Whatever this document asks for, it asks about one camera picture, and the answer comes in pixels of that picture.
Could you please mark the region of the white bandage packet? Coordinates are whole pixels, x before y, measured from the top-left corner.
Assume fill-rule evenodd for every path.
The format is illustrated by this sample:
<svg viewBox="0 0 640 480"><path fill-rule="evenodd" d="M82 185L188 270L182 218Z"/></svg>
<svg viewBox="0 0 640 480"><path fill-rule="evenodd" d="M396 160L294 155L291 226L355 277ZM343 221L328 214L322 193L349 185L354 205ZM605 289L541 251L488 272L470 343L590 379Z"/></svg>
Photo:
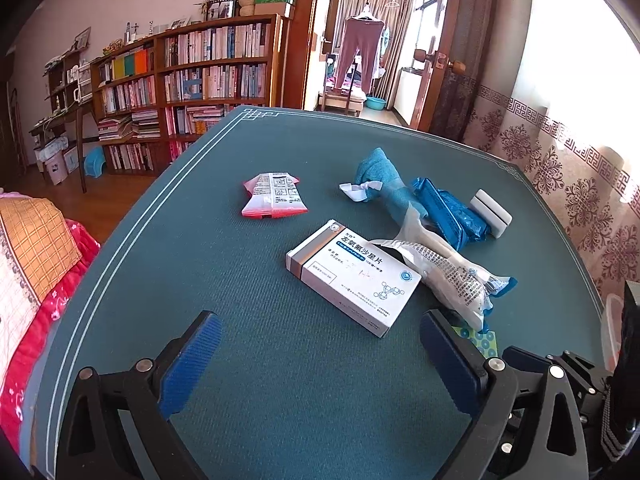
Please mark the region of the white bandage packet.
<svg viewBox="0 0 640 480"><path fill-rule="evenodd" d="M441 236L428 230L415 206L409 205L404 223L392 240L371 240L375 246L398 252L410 269L446 308L457 313L469 328L489 330L487 318L494 310L492 298L514 289L512 276L491 273L457 252Z"/></svg>

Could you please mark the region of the short blue wafer packet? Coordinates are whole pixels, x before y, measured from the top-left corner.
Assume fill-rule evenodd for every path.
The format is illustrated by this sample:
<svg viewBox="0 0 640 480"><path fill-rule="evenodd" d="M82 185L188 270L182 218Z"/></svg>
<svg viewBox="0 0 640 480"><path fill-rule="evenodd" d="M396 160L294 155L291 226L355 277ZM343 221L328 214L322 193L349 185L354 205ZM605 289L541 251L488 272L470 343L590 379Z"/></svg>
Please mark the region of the short blue wafer packet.
<svg viewBox="0 0 640 480"><path fill-rule="evenodd" d="M455 250L469 243L482 242L490 234L489 224L479 214L448 191L436 188L429 178L415 178L411 186L431 224Z"/></svg>

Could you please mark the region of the white blue medicine box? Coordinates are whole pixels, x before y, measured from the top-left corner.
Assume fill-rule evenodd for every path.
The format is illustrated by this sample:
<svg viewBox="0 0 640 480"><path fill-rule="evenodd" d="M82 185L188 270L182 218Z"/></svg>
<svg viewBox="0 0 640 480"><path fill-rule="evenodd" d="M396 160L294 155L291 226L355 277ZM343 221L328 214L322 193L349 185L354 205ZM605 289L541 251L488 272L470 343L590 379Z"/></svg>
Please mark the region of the white blue medicine box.
<svg viewBox="0 0 640 480"><path fill-rule="evenodd" d="M285 266L378 338L421 283L419 273L335 220L287 252Z"/></svg>

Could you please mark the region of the teal towel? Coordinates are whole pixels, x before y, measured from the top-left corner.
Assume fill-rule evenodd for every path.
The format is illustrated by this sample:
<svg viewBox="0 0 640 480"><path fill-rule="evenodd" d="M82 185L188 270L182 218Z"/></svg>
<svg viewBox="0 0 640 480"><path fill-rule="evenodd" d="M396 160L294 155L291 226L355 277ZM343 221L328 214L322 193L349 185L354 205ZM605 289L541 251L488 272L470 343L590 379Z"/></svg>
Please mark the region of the teal towel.
<svg viewBox="0 0 640 480"><path fill-rule="evenodd" d="M355 183L341 183L340 190L355 203L378 200L398 226L404 223L409 206L418 212L420 220L428 218L426 209L405 185L382 148L375 148L360 162L355 180Z"/></svg>

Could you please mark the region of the red white snack packet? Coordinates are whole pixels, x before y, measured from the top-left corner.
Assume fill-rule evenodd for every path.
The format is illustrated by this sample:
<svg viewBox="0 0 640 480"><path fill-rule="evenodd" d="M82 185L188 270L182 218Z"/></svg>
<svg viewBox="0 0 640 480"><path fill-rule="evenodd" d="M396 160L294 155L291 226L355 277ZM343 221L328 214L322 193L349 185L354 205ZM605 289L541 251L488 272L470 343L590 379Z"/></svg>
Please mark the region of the red white snack packet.
<svg viewBox="0 0 640 480"><path fill-rule="evenodd" d="M242 216L277 219L306 214L308 208L297 191L298 182L288 172L263 172L245 181L250 199L241 210Z"/></svg>

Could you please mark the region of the clear plastic storage bin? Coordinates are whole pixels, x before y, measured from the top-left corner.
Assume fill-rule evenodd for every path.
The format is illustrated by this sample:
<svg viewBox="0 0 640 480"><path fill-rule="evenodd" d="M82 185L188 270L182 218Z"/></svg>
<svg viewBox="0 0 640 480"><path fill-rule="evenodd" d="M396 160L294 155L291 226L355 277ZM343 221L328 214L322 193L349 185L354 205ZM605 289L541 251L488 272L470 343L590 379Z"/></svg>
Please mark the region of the clear plastic storage bin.
<svg viewBox="0 0 640 480"><path fill-rule="evenodd" d="M623 299L620 296L606 296L601 318L601 346L604 367L609 372L614 372L622 348L623 307Z"/></svg>

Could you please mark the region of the red orange bed quilt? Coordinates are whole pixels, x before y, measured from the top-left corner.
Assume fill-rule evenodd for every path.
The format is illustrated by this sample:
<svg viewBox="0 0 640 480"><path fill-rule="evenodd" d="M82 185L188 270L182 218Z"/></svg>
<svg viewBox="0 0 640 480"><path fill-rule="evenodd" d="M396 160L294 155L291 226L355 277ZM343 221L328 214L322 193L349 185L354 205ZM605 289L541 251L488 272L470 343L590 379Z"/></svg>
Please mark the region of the red orange bed quilt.
<svg viewBox="0 0 640 480"><path fill-rule="evenodd" d="M15 452L29 378L100 248L50 200L1 195L1 429Z"/></svg>

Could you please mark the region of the blue plastic stool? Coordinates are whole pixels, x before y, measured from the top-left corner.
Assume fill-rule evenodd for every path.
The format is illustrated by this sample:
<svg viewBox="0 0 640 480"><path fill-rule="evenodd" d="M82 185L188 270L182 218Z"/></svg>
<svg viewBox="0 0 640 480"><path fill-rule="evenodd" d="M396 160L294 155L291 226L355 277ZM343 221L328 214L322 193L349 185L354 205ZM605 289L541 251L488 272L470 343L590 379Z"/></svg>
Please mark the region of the blue plastic stool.
<svg viewBox="0 0 640 480"><path fill-rule="evenodd" d="M85 175L92 178L99 178L103 174L106 164L104 151L101 145L92 148L84 159Z"/></svg>

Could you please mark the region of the pink storage bin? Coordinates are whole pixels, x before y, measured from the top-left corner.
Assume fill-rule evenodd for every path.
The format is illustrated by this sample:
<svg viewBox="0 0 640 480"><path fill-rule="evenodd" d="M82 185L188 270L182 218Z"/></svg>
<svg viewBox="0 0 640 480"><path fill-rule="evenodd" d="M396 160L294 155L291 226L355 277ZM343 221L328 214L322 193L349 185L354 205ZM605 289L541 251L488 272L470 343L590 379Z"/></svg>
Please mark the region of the pink storage bin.
<svg viewBox="0 0 640 480"><path fill-rule="evenodd" d="M43 163L43 167L46 168L46 173L53 185L61 184L68 176L66 162L62 151L58 151L49 157Z"/></svg>

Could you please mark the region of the patterned white curtain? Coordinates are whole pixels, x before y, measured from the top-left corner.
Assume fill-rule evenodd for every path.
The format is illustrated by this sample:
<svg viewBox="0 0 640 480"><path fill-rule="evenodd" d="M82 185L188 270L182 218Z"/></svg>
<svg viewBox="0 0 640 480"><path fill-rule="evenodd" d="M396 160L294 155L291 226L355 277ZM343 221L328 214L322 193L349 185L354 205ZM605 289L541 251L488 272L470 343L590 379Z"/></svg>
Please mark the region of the patterned white curtain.
<svg viewBox="0 0 640 480"><path fill-rule="evenodd" d="M524 172L601 296L639 276L638 83L604 0L496 0L463 140Z"/></svg>

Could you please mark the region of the large wooden bookshelf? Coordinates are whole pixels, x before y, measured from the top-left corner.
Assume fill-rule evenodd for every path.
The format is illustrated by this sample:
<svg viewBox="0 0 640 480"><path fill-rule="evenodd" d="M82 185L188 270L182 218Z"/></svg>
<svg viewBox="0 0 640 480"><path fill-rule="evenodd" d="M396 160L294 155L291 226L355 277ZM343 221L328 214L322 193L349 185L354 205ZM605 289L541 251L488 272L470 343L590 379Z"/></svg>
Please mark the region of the large wooden bookshelf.
<svg viewBox="0 0 640 480"><path fill-rule="evenodd" d="M278 14L169 29L90 64L93 116L113 174L161 174L236 108L282 103Z"/></svg>

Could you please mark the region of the small wooden shelf desk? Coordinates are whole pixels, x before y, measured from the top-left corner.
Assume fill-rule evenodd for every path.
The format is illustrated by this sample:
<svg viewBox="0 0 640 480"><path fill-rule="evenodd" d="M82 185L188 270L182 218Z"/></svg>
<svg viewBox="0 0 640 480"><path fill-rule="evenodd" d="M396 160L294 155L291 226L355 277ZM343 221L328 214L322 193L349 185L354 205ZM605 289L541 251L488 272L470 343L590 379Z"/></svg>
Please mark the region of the small wooden shelf desk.
<svg viewBox="0 0 640 480"><path fill-rule="evenodd" d="M47 62L43 78L48 85L46 101L51 107L51 114L29 130L35 148L42 150L52 138L62 136L66 124L74 125L79 179L83 193L88 191L84 169L84 117L88 114L94 116L91 65L85 57L87 50L88 46L78 47L75 44Z"/></svg>

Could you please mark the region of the teal wash basin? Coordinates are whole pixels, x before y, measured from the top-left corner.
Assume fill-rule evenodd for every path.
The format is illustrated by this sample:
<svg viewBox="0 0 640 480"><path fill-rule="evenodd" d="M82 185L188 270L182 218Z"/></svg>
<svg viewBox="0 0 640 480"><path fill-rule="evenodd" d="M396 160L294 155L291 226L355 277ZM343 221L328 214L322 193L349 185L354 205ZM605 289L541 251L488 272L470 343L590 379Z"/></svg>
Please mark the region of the teal wash basin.
<svg viewBox="0 0 640 480"><path fill-rule="evenodd" d="M364 106L370 108L370 110L385 110L386 101L381 98L376 98L375 96L368 96L364 101Z"/></svg>

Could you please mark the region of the wooden door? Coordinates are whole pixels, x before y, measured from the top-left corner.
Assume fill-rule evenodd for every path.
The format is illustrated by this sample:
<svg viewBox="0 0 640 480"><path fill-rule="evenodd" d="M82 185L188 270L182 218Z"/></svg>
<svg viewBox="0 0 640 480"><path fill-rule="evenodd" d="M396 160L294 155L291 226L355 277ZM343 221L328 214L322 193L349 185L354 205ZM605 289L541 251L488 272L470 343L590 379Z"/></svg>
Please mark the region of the wooden door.
<svg viewBox="0 0 640 480"><path fill-rule="evenodd" d="M461 0L419 0L421 24L413 62L422 65L410 127L429 132L437 101L450 73L463 75L465 65L451 57Z"/></svg>

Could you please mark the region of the hanging pink trousers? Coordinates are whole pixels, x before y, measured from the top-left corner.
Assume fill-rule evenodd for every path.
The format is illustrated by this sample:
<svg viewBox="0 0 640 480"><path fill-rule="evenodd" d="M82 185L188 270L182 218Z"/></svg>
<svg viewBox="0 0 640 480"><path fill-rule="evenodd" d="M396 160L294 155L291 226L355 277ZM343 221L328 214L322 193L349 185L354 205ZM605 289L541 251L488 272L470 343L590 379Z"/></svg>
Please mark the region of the hanging pink trousers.
<svg viewBox="0 0 640 480"><path fill-rule="evenodd" d="M355 56L360 56L360 88L369 93L373 74L378 67L380 55L378 46L385 25L380 20L370 18L350 18L346 21L340 55L334 75L334 88L343 87L344 79Z"/></svg>

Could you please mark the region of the framed photo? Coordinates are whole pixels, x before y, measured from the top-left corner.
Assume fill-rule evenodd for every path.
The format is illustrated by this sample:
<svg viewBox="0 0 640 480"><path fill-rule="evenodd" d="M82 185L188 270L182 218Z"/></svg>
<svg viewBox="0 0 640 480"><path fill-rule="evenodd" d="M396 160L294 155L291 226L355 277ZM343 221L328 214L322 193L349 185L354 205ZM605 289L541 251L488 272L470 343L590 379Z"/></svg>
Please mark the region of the framed photo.
<svg viewBox="0 0 640 480"><path fill-rule="evenodd" d="M204 21L233 18L238 0L204 0L201 3L201 14Z"/></svg>

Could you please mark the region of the dark brown curtain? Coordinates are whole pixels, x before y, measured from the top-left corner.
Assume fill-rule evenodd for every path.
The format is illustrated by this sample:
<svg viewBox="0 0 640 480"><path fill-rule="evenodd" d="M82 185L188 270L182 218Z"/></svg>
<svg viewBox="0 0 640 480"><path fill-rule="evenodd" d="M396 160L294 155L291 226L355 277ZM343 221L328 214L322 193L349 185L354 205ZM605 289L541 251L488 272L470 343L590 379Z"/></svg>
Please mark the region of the dark brown curtain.
<svg viewBox="0 0 640 480"><path fill-rule="evenodd" d="M497 0L459 0L449 58L465 65L462 75L445 70L430 133L463 142L484 70Z"/></svg>

